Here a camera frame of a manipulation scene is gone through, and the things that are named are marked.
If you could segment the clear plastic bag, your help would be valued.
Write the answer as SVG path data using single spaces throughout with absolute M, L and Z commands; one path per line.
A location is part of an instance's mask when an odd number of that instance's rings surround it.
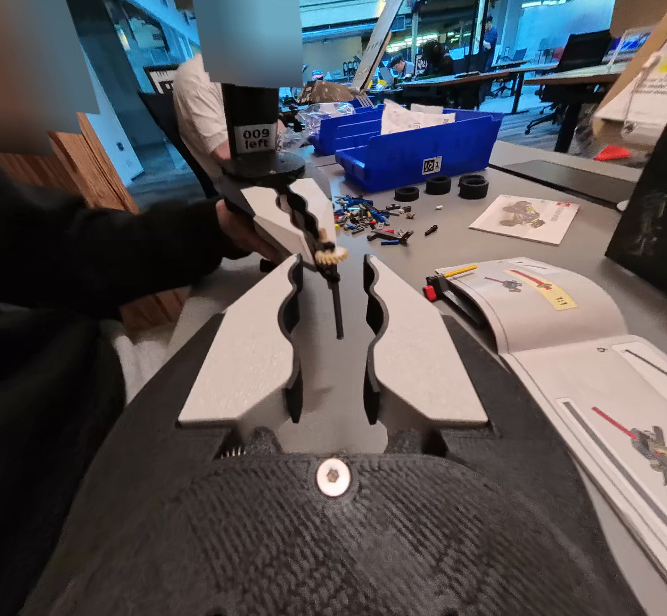
M 313 135 L 319 133 L 323 121 L 354 114 L 355 107 L 349 102 L 313 103 L 300 109 L 296 120 Z

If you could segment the long black toy axle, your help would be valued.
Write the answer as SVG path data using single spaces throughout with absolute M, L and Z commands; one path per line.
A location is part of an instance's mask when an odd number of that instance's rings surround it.
M 488 320 L 479 307 L 447 281 L 445 281 L 443 295 L 445 303 L 474 328 L 488 327 Z

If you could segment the black office chair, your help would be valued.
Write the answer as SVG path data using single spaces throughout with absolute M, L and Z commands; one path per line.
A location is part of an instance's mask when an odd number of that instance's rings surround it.
M 532 129 L 543 123 L 551 123 L 552 125 L 562 125 L 565 118 L 567 103 L 566 103 L 566 88 L 562 85 L 542 85 L 539 87 L 537 93 L 540 101 L 545 104 L 541 115 L 535 120 L 531 120 L 525 129 L 525 134 L 528 136 Z

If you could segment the yellow axle toy subassembly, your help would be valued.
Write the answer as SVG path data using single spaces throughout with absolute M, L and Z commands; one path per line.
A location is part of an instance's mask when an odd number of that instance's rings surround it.
M 422 288 L 424 297 L 430 301 L 451 301 L 454 298 L 454 293 L 451 290 L 450 282 L 455 278 L 467 275 L 475 270 L 478 266 L 476 264 L 469 265 L 454 270 L 447 270 L 444 273 L 435 273 L 434 275 L 425 278 L 425 285 Z

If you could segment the person's black clothing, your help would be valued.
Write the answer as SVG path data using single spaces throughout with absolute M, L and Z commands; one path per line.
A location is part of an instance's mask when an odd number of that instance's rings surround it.
M 1 614 L 20 612 L 58 544 L 81 480 L 125 403 L 97 320 L 1 312 Z

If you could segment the background long desk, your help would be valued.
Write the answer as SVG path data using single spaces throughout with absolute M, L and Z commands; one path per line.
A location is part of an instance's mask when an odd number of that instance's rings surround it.
M 534 65 L 521 64 L 486 73 L 464 73 L 462 75 L 427 78 L 403 83 L 400 86 L 400 92 L 405 104 L 411 105 L 422 97 L 426 97 L 427 101 L 437 104 L 441 102 L 441 96 L 438 95 L 440 89 L 453 89 L 461 86 L 478 87 L 482 83 L 495 81 L 496 79 L 516 78 L 512 110 L 508 113 L 509 115 L 515 115 L 527 112 L 527 110 L 519 110 L 521 92 L 525 81 L 524 75 L 535 72 L 538 74 L 550 73 L 557 66 L 557 62 Z

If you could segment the person's left hand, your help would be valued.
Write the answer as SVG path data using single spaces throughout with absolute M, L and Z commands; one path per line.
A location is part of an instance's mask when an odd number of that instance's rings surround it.
M 231 243 L 230 259 L 238 260 L 256 253 L 272 264 L 280 264 L 283 255 L 256 231 L 254 222 L 245 214 L 231 211 L 225 200 L 215 204 L 221 231 Z

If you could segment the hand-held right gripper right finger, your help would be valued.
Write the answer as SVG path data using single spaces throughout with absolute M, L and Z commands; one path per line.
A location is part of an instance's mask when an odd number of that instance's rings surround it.
M 376 256 L 363 259 L 373 332 L 363 383 L 368 422 L 385 428 L 483 428 L 488 413 L 444 315 Z

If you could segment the cardboard box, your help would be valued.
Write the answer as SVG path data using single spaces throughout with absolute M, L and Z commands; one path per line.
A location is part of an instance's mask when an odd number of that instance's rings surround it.
M 616 0 L 611 31 L 650 34 L 595 111 L 594 136 L 649 149 L 666 127 L 666 0 Z

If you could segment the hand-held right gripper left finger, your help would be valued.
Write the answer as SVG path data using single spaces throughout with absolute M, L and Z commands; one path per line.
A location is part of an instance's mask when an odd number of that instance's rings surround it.
M 299 322 L 303 261 L 289 256 L 232 303 L 181 409 L 182 427 L 279 428 L 302 416 Z

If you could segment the pile of small toy pieces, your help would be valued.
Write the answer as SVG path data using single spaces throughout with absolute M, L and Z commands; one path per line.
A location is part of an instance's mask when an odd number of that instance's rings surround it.
M 406 245 L 414 234 L 413 229 L 391 225 L 391 218 L 412 212 L 407 205 L 392 203 L 381 207 L 372 200 L 353 195 L 336 195 L 332 205 L 338 232 L 351 236 L 364 235 L 367 241 L 379 241 L 381 245 Z

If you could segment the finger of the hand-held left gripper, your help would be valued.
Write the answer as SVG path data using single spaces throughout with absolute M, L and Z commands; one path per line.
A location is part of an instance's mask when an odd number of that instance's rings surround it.
M 336 227 L 331 198 L 313 178 L 299 178 L 288 185 L 288 206 L 297 226 L 315 242 L 335 242 Z
M 253 219 L 255 227 L 287 256 L 300 255 L 309 269 L 316 269 L 315 241 L 297 226 L 288 206 L 287 192 L 272 187 L 248 186 L 239 190 L 240 206 Z

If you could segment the gear and axle toy assembly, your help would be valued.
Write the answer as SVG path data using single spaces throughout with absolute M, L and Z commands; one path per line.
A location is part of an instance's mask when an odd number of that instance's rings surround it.
M 330 237 L 324 228 L 319 228 L 318 238 L 313 253 L 315 267 L 328 283 L 333 300 L 333 312 L 336 325 L 336 337 L 344 338 L 344 321 L 339 291 L 340 275 L 338 265 L 349 256 L 347 248 L 338 245 L 336 237 Z

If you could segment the light grey garment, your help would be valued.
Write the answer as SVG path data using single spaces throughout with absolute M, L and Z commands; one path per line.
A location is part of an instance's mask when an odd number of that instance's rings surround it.
M 130 332 L 120 322 L 105 320 L 101 328 L 120 360 L 127 406 L 167 360 L 175 323 Z

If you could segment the blue storage bin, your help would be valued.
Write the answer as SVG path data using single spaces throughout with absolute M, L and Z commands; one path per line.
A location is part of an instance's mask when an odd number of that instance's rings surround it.
M 310 143 L 318 155 L 333 155 L 339 150 L 365 145 L 381 133 L 384 104 L 359 107 L 353 114 L 321 121 L 320 129 L 310 136 Z

